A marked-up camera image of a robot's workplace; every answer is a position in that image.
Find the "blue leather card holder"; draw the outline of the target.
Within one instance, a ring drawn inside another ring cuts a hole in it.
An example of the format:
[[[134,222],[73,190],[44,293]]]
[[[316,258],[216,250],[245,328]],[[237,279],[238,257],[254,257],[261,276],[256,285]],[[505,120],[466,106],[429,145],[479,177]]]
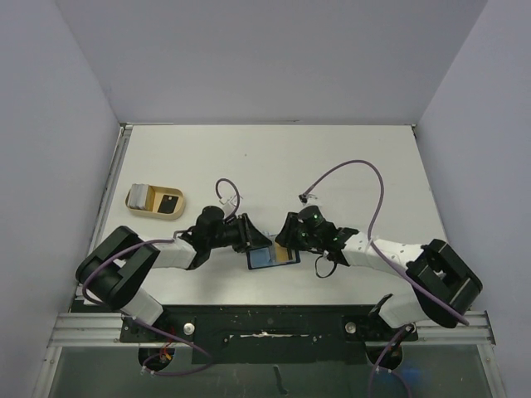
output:
[[[247,267],[249,270],[268,269],[284,265],[295,265],[300,263],[300,253],[298,250],[293,250],[296,253],[296,261],[290,264],[278,264],[275,261],[275,247],[281,246],[275,242],[276,235],[268,235],[272,240],[273,245],[264,249],[255,249],[246,254]]]

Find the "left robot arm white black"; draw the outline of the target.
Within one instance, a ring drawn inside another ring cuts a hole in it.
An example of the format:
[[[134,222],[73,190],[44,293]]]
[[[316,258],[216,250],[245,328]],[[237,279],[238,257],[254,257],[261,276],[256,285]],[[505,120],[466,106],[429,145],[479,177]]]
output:
[[[169,321],[163,305],[142,288],[151,269],[194,270],[218,248],[241,254],[270,246],[246,213],[226,218],[221,208],[207,206],[193,226],[171,239],[143,240],[127,226],[117,227],[78,266],[76,280],[88,301],[139,321],[139,331],[158,341]]]

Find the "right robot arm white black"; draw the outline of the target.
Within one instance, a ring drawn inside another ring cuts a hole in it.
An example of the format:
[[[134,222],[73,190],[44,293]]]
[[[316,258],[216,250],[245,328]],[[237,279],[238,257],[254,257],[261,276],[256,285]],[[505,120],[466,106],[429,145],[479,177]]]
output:
[[[337,227],[317,206],[287,214],[275,242],[287,249],[314,252],[334,265],[366,267],[401,277],[407,294],[384,294],[369,319],[375,337],[390,338],[409,323],[431,320],[444,328],[465,324],[465,312],[483,284],[445,241],[425,245],[376,239],[357,229]]]

